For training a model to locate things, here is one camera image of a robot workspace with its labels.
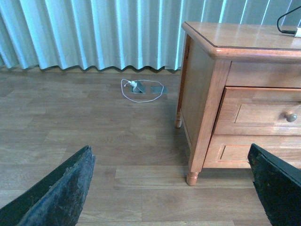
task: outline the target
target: drawer knob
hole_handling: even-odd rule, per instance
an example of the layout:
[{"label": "drawer knob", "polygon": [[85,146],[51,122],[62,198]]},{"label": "drawer knob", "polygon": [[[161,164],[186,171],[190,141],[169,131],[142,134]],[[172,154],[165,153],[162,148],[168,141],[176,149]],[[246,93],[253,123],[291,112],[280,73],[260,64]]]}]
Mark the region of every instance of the drawer knob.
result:
[{"label": "drawer knob", "polygon": [[297,115],[294,113],[286,113],[285,116],[288,122],[293,122],[297,119]]}]

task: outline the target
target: wooden floor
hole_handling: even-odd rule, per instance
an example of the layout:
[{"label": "wooden floor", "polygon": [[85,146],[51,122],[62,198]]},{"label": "wooden floor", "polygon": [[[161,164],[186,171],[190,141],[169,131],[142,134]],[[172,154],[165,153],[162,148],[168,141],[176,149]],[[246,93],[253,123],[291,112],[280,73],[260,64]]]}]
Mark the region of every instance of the wooden floor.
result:
[{"label": "wooden floor", "polygon": [[[160,81],[169,93],[136,104],[122,96],[122,78]],[[174,128],[179,79],[0,72],[0,206],[90,145],[96,163],[78,226],[270,226],[250,170],[205,169],[186,185],[189,147]]]}]

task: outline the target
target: nightstand top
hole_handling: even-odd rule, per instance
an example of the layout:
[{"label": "nightstand top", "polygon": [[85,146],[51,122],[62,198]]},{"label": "nightstand top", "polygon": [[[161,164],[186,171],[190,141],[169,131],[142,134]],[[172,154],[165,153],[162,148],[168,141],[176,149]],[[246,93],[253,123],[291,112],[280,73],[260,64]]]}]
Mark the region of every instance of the nightstand top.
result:
[{"label": "nightstand top", "polygon": [[184,22],[182,27],[212,58],[301,62],[301,38],[280,33],[276,25]]}]

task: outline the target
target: turned wooden leg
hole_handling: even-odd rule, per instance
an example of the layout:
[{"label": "turned wooden leg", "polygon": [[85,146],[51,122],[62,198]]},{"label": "turned wooden leg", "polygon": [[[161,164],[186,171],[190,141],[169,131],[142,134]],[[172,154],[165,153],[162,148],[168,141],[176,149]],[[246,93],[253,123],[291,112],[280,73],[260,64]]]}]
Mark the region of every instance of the turned wooden leg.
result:
[{"label": "turned wooden leg", "polygon": [[198,179],[198,173],[193,173],[189,171],[186,178],[186,183],[189,186],[194,186],[197,182],[197,179]]},{"label": "turned wooden leg", "polygon": [[176,128],[180,128],[182,125],[182,117],[181,117],[181,112],[177,112],[177,115],[175,117],[175,123],[174,123]]}]

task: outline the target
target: white cable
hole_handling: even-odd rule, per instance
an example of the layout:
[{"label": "white cable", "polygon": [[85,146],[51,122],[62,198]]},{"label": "white cable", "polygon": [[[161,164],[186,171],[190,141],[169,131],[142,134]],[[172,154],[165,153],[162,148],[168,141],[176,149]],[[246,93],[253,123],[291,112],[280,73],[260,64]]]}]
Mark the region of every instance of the white cable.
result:
[{"label": "white cable", "polygon": [[[132,84],[132,82],[137,82],[137,81],[156,82],[156,83],[159,83],[159,84],[162,86],[162,90],[161,90],[160,95],[159,95],[158,97],[156,97],[155,99],[152,99],[152,100],[146,100],[146,101],[135,101],[135,100],[132,100],[132,99],[128,98],[128,97],[124,94],[124,92],[123,92],[123,86],[122,86],[122,82],[123,82],[123,81],[127,81],[127,83],[124,85],[124,87],[125,87],[127,84],[129,84],[129,83]],[[134,80],[134,81],[129,81],[129,80],[126,80],[126,79],[122,79],[121,82],[120,82],[120,85],[121,85],[121,92],[122,92],[123,96],[124,96],[126,99],[128,99],[128,100],[130,100],[130,101],[133,101],[133,102],[135,102],[135,103],[146,103],[146,102],[151,102],[151,101],[157,100],[159,97],[162,96],[162,94],[163,94],[163,89],[164,89],[164,86],[162,85],[161,82],[159,82],[159,81],[151,81],[151,80]]]}]

